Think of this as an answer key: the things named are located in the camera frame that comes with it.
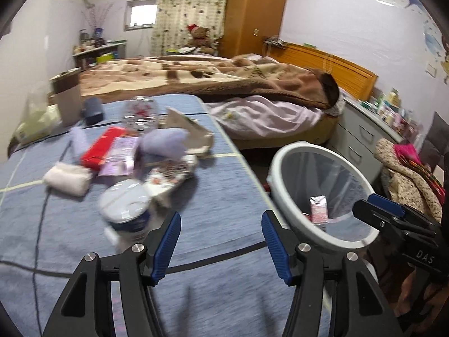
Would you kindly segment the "pink milk carton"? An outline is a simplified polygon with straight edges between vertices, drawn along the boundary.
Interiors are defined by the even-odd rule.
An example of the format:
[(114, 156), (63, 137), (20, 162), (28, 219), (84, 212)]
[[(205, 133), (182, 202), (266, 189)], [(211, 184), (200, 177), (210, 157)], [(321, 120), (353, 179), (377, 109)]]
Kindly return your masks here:
[(310, 219), (312, 223), (322, 231), (326, 230), (328, 224), (327, 199), (325, 195), (310, 197)]

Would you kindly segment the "white blue yogurt cup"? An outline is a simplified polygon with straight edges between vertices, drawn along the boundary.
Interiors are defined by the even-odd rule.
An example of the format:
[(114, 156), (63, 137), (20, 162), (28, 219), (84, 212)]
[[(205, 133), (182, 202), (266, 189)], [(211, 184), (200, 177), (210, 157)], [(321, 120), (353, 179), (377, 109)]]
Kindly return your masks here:
[(119, 252), (148, 234), (151, 201), (137, 179), (119, 181), (99, 197), (98, 208), (107, 224), (104, 235)]

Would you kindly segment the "white towel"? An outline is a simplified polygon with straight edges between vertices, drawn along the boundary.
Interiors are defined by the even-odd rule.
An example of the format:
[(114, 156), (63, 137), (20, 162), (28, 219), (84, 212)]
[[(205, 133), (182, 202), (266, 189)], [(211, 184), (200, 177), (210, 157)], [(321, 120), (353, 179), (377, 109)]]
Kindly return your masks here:
[(57, 162), (43, 176), (43, 182), (52, 189), (75, 197), (88, 192), (93, 174), (83, 166)]

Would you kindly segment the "printed paper cup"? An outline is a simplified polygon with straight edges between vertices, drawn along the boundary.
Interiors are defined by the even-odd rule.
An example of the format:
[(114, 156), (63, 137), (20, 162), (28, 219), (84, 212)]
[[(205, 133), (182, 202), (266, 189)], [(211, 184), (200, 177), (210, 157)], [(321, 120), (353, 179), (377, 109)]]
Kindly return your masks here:
[(161, 161), (145, 178), (145, 190), (159, 205), (170, 208), (171, 194), (186, 179), (193, 177), (197, 164), (198, 158), (192, 154), (185, 155), (178, 161)]

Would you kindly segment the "lilac ribbed foam sheet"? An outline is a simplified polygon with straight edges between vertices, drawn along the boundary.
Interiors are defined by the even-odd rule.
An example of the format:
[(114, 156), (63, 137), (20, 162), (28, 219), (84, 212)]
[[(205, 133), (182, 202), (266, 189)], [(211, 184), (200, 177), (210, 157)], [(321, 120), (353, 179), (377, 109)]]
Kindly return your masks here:
[(184, 142), (188, 134), (187, 130), (181, 128), (154, 129), (141, 138), (139, 148), (145, 154), (178, 161), (186, 154)]

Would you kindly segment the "clear plastic cola bottle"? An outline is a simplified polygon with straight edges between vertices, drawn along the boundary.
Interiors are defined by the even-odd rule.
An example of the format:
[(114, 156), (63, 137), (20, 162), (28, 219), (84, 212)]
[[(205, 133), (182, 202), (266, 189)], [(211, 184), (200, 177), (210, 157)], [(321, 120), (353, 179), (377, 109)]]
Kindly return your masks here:
[(145, 135), (158, 128), (158, 117), (155, 100), (136, 96), (125, 102), (121, 123), (131, 135)]

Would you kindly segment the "white paper bag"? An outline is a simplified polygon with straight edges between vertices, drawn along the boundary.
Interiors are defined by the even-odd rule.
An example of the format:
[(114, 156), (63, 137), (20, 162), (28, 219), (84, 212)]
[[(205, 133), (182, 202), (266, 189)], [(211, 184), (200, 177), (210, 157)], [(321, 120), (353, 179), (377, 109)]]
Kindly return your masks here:
[(161, 129), (180, 128), (186, 130), (188, 132), (184, 140), (186, 153), (204, 158), (214, 145), (214, 134), (186, 114), (170, 106), (167, 106), (166, 110), (164, 118), (159, 120), (159, 127)]

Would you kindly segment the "white round trash bin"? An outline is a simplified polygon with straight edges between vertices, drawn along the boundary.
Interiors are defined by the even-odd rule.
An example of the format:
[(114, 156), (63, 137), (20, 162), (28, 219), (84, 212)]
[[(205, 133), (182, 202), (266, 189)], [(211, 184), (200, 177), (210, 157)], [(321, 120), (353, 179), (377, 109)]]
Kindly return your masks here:
[(358, 220), (352, 207), (374, 190), (363, 174), (339, 154), (309, 142), (278, 150), (267, 182), (271, 197), (301, 239), (324, 250), (359, 251), (379, 231)]

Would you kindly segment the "red flat box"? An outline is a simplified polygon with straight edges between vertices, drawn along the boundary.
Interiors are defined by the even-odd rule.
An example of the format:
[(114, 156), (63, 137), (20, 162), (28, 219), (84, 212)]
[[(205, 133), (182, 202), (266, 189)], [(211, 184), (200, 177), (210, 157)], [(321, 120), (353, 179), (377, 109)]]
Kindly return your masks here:
[(96, 142), (81, 156), (81, 165), (99, 172), (113, 141), (126, 134), (124, 128), (113, 126), (107, 129)]

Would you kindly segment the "pink bed sheet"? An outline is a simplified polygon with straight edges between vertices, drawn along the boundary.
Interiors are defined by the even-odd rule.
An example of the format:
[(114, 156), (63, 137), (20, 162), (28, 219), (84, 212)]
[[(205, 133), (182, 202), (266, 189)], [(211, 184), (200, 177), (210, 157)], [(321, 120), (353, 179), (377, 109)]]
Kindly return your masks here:
[(286, 138), (313, 129), (326, 116), (342, 114), (345, 100), (340, 96), (334, 106), (321, 110), (253, 95), (208, 103), (206, 107), (231, 138), (256, 140)]

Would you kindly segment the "tissue pack in plastic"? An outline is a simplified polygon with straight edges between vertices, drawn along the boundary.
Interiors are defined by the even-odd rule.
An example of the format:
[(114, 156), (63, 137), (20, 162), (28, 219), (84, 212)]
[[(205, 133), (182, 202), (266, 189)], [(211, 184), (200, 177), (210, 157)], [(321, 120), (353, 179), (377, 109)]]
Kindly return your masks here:
[(55, 104), (49, 105), (50, 85), (38, 83), (28, 93), (15, 138), (21, 145), (26, 145), (50, 135), (61, 122), (59, 110)]

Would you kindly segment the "dark blue small box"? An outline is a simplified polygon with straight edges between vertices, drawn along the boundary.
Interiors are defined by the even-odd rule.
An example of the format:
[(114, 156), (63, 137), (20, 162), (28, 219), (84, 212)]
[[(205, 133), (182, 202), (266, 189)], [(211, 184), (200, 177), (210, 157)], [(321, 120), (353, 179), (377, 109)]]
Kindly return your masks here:
[(104, 120), (104, 110), (98, 97), (91, 97), (84, 101), (82, 116), (86, 126), (92, 126)]

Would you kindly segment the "orange wooden wardrobe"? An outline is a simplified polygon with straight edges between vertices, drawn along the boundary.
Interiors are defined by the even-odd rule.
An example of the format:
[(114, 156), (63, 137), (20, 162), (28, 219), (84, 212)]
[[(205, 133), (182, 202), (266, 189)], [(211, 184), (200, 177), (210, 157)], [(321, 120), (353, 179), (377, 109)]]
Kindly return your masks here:
[(218, 55), (262, 54), (264, 41), (280, 33), (286, 0), (227, 0)]

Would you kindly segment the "cluttered side shelf desk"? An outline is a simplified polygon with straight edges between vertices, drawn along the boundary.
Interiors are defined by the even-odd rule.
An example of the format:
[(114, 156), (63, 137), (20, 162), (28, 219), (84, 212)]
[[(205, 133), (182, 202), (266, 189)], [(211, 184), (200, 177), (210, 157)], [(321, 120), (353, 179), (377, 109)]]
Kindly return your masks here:
[(80, 31), (80, 43), (73, 48), (75, 67), (87, 69), (108, 60), (125, 58), (127, 40), (105, 40), (103, 29), (95, 28), (92, 36)]

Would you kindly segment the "patterned window curtain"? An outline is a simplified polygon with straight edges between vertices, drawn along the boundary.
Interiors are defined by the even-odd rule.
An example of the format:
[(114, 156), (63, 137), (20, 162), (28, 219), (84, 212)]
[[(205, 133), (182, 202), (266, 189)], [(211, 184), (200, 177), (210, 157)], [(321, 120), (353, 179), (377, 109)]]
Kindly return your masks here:
[(212, 40), (222, 38), (226, 4), (227, 0), (157, 0), (151, 54), (162, 56), (168, 49), (185, 46), (191, 24), (208, 28)]

